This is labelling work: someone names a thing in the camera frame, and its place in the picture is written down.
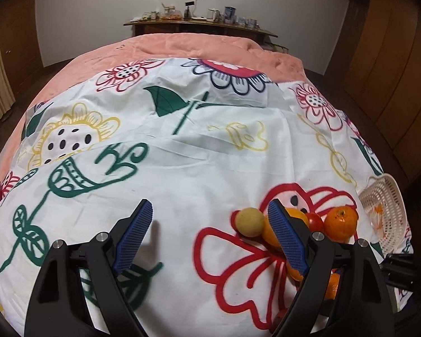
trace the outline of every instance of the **wooden table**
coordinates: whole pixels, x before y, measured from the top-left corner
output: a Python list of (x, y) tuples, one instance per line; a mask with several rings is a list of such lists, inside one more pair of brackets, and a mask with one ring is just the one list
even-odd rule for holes
[(252, 29), (237, 24), (209, 22), (206, 20), (155, 20), (155, 21), (130, 21), (124, 26), (133, 26), (133, 36), (152, 33), (206, 33), (215, 35), (228, 35), (243, 37), (263, 43), (269, 37), (277, 35), (263, 29)]

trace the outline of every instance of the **silver screw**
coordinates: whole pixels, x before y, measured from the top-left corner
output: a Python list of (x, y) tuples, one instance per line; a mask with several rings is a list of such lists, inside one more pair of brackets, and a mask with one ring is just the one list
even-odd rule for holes
[(106, 232), (101, 232), (97, 234), (95, 238), (97, 239), (98, 242), (104, 242), (105, 240), (108, 239), (108, 237), (109, 235)]
[(62, 240), (56, 240), (55, 242), (53, 242), (52, 246), (55, 249), (60, 249), (63, 244), (64, 242)]
[(357, 243), (360, 245), (360, 247), (368, 247), (369, 243), (367, 240), (364, 240), (363, 238), (359, 238), (357, 240)]
[(324, 234), (322, 234), (321, 232), (313, 232), (312, 238), (316, 241), (322, 241), (324, 239)]

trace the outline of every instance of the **blue gripper pad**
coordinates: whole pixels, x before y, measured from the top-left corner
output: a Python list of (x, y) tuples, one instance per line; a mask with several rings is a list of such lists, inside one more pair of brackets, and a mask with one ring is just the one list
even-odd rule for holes
[(131, 266), (152, 220), (153, 205), (147, 200), (117, 243), (115, 261), (112, 265), (117, 275)]
[(305, 275), (309, 268), (306, 262), (306, 249), (283, 210), (274, 201), (268, 204), (268, 221), (290, 266), (298, 270), (301, 275)]

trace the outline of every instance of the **basket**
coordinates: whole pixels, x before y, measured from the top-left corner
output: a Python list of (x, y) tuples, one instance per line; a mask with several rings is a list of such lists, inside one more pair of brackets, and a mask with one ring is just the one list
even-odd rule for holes
[(359, 194), (371, 225), (379, 237), (384, 255), (393, 252), (403, 241), (407, 227), (404, 201), (396, 180), (384, 173)]

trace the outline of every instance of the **pile of fruit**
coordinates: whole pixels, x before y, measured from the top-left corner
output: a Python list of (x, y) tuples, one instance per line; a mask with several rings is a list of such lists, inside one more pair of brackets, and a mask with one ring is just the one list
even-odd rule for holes
[[(324, 217), (324, 221), (316, 213), (304, 214), (295, 208), (285, 209), (291, 217), (301, 219), (311, 232), (321, 232), (334, 242), (347, 243), (357, 229), (359, 216), (354, 209), (348, 206), (332, 208)], [(239, 211), (235, 216), (235, 226), (243, 236), (248, 238), (261, 236), (271, 246), (281, 249), (281, 245), (268, 222), (268, 215), (264, 215), (260, 210), (246, 208)], [(292, 269), (288, 261), (286, 266), (287, 273), (291, 278), (300, 282), (303, 280), (303, 276), (299, 271)], [(324, 296), (325, 300), (335, 299), (339, 280), (340, 275), (338, 273), (331, 274)]]

